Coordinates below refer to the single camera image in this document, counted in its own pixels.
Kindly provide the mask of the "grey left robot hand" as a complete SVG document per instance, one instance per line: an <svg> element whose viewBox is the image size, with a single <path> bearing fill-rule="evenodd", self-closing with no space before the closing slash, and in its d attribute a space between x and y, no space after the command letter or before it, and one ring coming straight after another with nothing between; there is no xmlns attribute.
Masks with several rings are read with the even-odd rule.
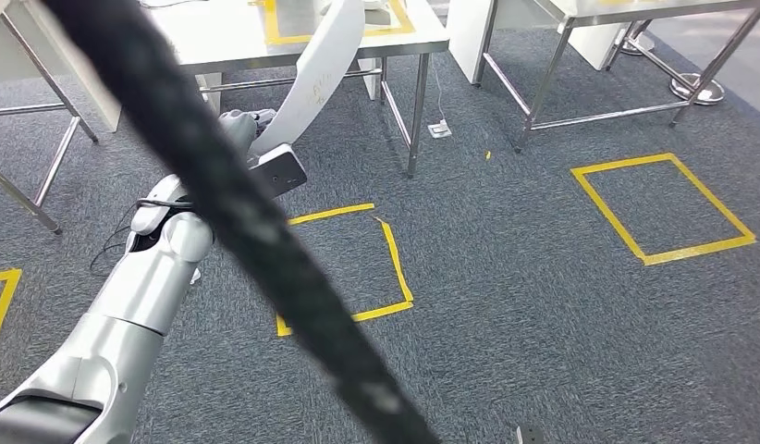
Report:
<svg viewBox="0 0 760 444"><path fill-rule="evenodd" d="M275 116L275 109L270 108L256 111L233 109L222 113L218 122L239 149L239 153L248 154L251 144L264 132Z"/></svg>

